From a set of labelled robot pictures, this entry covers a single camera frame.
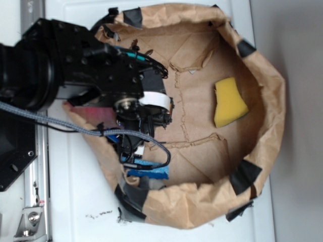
sponge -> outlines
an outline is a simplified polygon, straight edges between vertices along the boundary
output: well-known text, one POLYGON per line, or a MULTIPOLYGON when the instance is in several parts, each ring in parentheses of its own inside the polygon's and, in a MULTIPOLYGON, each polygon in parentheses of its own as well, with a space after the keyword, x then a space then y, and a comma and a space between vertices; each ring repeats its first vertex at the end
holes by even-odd
POLYGON ((216 82, 215 91, 217 107, 214 123, 217 128, 228 125, 248 112, 248 107, 239 94, 234 77, 216 82))

